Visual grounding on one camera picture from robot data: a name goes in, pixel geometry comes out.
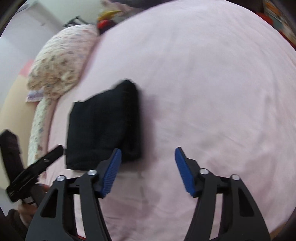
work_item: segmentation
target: human hand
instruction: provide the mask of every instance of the human hand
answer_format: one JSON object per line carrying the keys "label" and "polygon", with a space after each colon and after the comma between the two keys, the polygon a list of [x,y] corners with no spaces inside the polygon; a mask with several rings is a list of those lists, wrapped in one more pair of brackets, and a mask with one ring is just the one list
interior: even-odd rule
{"label": "human hand", "polygon": [[[42,184],[42,187],[45,192],[47,192],[50,188],[50,186]],[[20,219],[23,222],[23,224],[26,227],[29,227],[34,214],[37,211],[37,207],[35,204],[26,204],[26,203],[21,203],[17,207],[17,211],[20,214]]]}

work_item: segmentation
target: blue gripper pad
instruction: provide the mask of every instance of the blue gripper pad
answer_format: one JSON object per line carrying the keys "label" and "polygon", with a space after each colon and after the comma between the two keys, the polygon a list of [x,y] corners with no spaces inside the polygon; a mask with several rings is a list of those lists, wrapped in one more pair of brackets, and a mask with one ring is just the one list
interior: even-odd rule
{"label": "blue gripper pad", "polygon": [[193,173],[190,171],[187,163],[186,163],[186,156],[183,153],[181,147],[175,149],[175,161],[178,166],[180,175],[182,177],[185,189],[191,196],[195,194],[195,184],[194,184],[194,176]]}
{"label": "blue gripper pad", "polygon": [[120,164],[121,164],[121,150],[117,149],[103,177],[103,186],[100,191],[103,197],[105,197],[111,191],[111,187],[118,173]]}

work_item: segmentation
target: beige headboard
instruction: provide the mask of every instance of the beige headboard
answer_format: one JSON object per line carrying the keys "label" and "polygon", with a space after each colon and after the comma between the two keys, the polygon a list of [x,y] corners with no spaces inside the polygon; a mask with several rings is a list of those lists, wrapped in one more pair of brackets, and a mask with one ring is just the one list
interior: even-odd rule
{"label": "beige headboard", "polygon": [[[30,132],[36,109],[36,103],[25,102],[28,94],[26,84],[27,78],[18,75],[0,110],[0,132],[9,129],[19,137],[25,167],[27,166]],[[0,159],[0,187],[6,188],[8,179],[4,170],[2,156]]]}

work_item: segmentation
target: finger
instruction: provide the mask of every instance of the finger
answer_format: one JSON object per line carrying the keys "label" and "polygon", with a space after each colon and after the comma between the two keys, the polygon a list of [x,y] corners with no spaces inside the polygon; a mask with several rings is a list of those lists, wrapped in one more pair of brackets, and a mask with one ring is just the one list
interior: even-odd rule
{"label": "finger", "polygon": [[37,211],[37,207],[35,207],[34,205],[22,203],[18,205],[17,211],[23,215],[34,215]]}
{"label": "finger", "polygon": [[43,187],[43,190],[45,192],[48,192],[48,190],[50,189],[50,186],[46,185],[46,184],[41,184],[41,186]]}

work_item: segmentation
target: bed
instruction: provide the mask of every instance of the bed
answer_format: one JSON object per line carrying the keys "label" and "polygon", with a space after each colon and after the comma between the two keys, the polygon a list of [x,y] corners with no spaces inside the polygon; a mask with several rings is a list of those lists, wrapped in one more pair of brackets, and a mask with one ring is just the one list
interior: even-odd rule
{"label": "bed", "polygon": [[[132,79],[141,89],[144,157],[122,165],[100,200],[112,239],[184,239],[197,200],[175,164],[178,146],[215,175],[239,174],[271,232],[296,206],[295,76],[295,50],[253,12],[223,0],[162,4],[101,36],[80,82],[57,103],[48,149],[66,144],[73,102]],[[82,174],[62,157],[40,181]],[[221,197],[216,207],[212,237]],[[84,236],[78,196],[75,217]]]}

